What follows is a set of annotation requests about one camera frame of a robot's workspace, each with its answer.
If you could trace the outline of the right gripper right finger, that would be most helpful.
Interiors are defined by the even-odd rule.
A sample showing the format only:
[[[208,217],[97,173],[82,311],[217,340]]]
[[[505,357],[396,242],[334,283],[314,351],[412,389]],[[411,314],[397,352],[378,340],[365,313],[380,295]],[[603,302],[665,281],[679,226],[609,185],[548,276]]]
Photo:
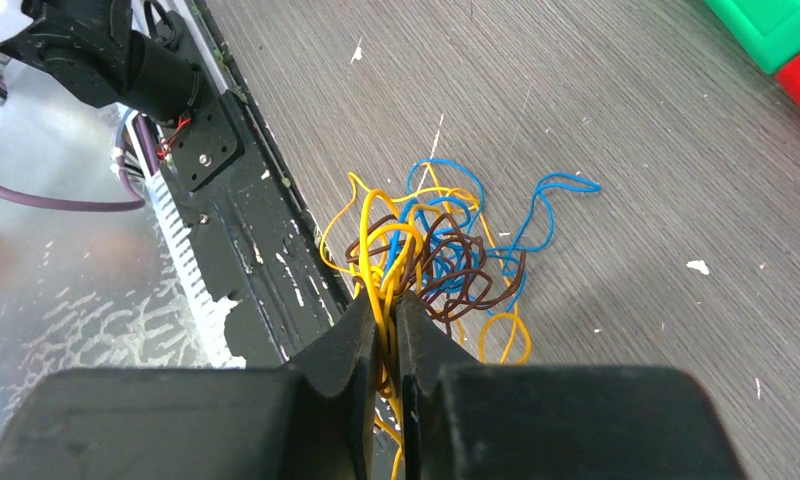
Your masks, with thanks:
[[[667,366],[490,365],[411,293],[395,309],[409,479],[742,479],[694,377]]]

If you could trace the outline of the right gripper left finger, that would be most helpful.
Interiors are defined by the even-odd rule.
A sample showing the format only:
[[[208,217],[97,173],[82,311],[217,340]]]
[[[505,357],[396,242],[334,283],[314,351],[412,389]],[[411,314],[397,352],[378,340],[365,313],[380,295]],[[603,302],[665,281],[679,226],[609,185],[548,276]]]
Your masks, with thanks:
[[[52,374],[0,438],[0,479],[367,479],[376,350],[362,295],[275,368]]]

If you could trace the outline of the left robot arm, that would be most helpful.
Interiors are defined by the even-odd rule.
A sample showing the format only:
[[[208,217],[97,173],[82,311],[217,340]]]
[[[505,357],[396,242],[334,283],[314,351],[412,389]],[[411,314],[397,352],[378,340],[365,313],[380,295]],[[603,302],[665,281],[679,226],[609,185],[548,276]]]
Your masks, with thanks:
[[[184,19],[142,4],[148,31],[132,26],[129,1],[25,1],[30,25],[0,53],[45,72],[81,102],[121,103],[171,125],[202,99],[208,80]]]

